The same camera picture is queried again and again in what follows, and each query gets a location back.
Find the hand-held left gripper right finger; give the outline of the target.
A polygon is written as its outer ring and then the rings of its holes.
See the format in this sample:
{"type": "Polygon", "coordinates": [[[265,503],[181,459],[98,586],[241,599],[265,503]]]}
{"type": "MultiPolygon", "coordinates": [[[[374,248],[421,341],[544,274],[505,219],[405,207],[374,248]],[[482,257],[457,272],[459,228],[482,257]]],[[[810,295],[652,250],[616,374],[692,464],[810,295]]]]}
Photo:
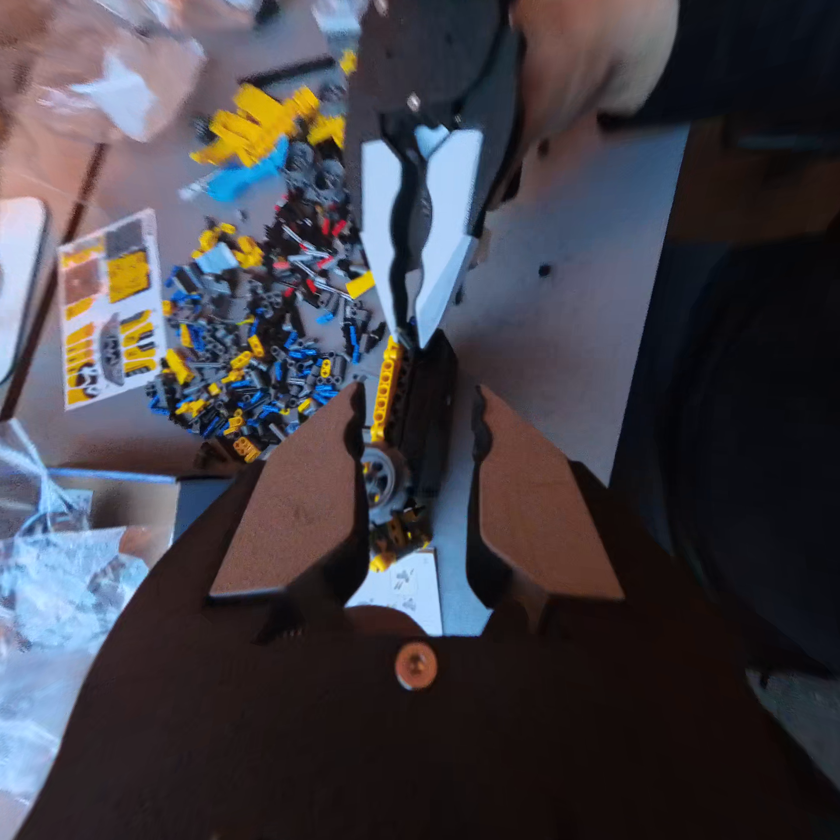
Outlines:
{"type": "Polygon", "coordinates": [[[481,604],[540,613],[555,599],[624,601],[565,453],[483,385],[471,428],[466,576],[481,604]]]}

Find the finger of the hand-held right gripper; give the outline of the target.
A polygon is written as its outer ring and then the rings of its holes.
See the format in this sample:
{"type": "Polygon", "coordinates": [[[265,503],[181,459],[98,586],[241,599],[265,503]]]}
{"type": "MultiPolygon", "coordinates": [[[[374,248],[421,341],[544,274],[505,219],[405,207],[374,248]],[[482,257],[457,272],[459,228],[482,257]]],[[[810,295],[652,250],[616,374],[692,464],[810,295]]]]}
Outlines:
{"type": "Polygon", "coordinates": [[[424,349],[452,301],[477,239],[470,233],[480,153],[478,129],[451,132],[427,163],[432,221],[422,249],[423,279],[415,299],[417,345],[424,349]]]}
{"type": "Polygon", "coordinates": [[[403,186],[403,163],[384,140],[365,141],[360,151],[361,241],[385,323],[389,329],[403,329],[404,316],[398,312],[392,281],[392,270],[396,267],[392,221],[403,186]]]}

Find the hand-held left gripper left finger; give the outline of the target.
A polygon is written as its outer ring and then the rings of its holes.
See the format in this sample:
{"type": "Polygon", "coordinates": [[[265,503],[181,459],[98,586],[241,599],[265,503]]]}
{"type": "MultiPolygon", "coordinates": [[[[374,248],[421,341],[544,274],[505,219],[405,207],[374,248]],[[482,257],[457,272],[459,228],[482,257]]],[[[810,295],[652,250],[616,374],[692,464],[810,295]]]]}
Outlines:
{"type": "Polygon", "coordinates": [[[364,386],[347,385],[268,457],[211,599],[285,595],[302,586],[342,608],[357,592],[368,569],[365,409],[364,386]]]}

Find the yellow toy brick vehicle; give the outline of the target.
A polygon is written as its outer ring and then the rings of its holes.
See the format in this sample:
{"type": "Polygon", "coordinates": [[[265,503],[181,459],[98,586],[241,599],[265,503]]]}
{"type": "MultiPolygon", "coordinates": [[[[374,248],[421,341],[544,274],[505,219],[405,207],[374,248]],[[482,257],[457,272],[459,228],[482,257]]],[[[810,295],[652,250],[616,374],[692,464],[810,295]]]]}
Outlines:
{"type": "Polygon", "coordinates": [[[388,339],[367,444],[396,448],[410,469],[411,485],[402,511],[381,523],[369,517],[373,571],[385,571],[432,541],[428,506],[438,497],[446,475],[457,374],[455,351],[442,331],[421,350],[388,339]]]}

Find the person's right forearm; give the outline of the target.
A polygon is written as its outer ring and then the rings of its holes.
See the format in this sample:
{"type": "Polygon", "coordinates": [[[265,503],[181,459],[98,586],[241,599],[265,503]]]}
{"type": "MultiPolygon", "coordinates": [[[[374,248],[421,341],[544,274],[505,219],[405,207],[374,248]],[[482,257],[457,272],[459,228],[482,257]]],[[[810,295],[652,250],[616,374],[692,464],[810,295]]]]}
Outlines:
{"type": "Polygon", "coordinates": [[[679,3],[674,47],[644,105],[606,129],[838,106],[838,1],[679,3]]]}

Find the grey desk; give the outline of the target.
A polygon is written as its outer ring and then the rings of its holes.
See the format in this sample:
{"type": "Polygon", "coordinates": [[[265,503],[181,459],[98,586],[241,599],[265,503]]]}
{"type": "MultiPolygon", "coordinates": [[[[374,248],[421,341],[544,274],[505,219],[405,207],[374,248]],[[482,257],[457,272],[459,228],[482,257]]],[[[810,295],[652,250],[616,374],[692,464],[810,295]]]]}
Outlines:
{"type": "MultiPolygon", "coordinates": [[[[585,119],[528,157],[518,195],[488,217],[489,255],[445,322],[459,362],[434,520],[447,635],[476,635],[487,621],[465,571],[476,384],[609,483],[687,134],[687,126],[603,133],[585,119]],[[539,276],[542,263],[553,267],[547,277],[539,276]]],[[[50,467],[179,477],[193,470],[196,439],[153,415],[141,391],[64,411],[53,268],[56,243],[147,207],[157,216],[162,265],[183,259],[212,212],[176,194],[200,172],[188,159],[192,147],[188,116],[151,143],[98,150],[19,118],[2,193],[42,198],[53,235],[40,309],[3,409],[50,467]]]]}

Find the person's right hand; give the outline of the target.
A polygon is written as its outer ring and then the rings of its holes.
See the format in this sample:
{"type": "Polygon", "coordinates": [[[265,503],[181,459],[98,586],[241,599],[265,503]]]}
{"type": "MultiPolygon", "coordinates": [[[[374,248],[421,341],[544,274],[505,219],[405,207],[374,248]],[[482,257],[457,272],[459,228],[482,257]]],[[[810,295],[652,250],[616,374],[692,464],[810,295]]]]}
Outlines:
{"type": "Polygon", "coordinates": [[[522,141],[528,148],[581,116],[630,116],[662,77],[676,42],[678,1],[519,1],[522,141]]]}

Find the dark blue cardboard kit box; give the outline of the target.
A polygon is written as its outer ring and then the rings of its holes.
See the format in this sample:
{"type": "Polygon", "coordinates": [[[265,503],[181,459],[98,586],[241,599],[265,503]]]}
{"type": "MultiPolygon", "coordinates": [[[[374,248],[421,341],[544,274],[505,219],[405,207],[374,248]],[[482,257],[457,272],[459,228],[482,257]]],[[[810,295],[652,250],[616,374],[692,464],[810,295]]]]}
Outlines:
{"type": "Polygon", "coordinates": [[[215,476],[47,468],[2,472],[2,598],[129,585],[228,488],[215,476]]]}

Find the blue brick separator tool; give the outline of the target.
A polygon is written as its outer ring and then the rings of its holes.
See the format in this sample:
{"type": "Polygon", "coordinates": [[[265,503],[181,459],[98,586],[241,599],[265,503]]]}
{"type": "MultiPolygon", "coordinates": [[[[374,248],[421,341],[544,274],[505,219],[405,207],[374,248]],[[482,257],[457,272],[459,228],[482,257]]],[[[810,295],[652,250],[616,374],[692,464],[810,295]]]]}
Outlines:
{"type": "Polygon", "coordinates": [[[278,176],[284,169],[289,149],[289,139],[281,135],[274,150],[252,166],[219,166],[208,175],[180,187],[177,195],[184,202],[192,201],[199,194],[206,194],[220,203],[231,203],[252,185],[278,176]]]}

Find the white instruction booklet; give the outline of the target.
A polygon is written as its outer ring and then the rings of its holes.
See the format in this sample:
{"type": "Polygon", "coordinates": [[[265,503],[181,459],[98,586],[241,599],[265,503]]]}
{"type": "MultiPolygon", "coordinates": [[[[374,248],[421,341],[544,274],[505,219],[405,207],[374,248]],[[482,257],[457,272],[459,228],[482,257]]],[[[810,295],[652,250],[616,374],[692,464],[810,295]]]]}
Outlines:
{"type": "Polygon", "coordinates": [[[380,606],[396,610],[419,625],[426,635],[443,635],[437,557],[433,547],[416,550],[386,570],[369,569],[347,607],[380,606]]]}

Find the yellow brick assembly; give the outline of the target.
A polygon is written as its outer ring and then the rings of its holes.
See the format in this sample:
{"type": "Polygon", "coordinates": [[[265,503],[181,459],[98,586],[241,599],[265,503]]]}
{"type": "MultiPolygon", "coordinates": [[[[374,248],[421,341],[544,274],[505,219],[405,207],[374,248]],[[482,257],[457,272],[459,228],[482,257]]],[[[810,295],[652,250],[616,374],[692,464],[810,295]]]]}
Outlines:
{"type": "Polygon", "coordinates": [[[215,112],[209,121],[211,141],[191,153],[200,165],[219,166],[237,159],[247,168],[267,158],[281,139],[311,146],[333,144],[343,150],[345,118],[325,115],[309,87],[299,87],[283,100],[244,84],[234,96],[234,110],[215,112]]]}

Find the pile of small brick parts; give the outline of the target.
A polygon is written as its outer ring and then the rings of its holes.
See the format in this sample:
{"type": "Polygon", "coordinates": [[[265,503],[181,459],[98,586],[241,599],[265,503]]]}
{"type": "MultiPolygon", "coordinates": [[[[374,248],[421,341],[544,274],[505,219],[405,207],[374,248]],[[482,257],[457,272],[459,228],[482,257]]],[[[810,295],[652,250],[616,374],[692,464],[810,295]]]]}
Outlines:
{"type": "Polygon", "coordinates": [[[150,411],[252,463],[338,395],[385,338],[354,296],[372,274],[350,200],[288,190],[261,239],[207,217],[164,283],[176,333],[144,387],[150,411]]]}

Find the yellow and grey sticker sheet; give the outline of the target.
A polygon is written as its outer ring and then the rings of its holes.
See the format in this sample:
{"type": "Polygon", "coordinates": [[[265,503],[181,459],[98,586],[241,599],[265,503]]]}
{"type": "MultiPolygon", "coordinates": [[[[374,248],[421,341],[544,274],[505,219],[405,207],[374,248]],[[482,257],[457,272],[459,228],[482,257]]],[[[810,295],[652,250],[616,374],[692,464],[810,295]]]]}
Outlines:
{"type": "Polygon", "coordinates": [[[60,246],[57,281],[65,410],[152,381],[167,349],[154,210],[60,246]]]}

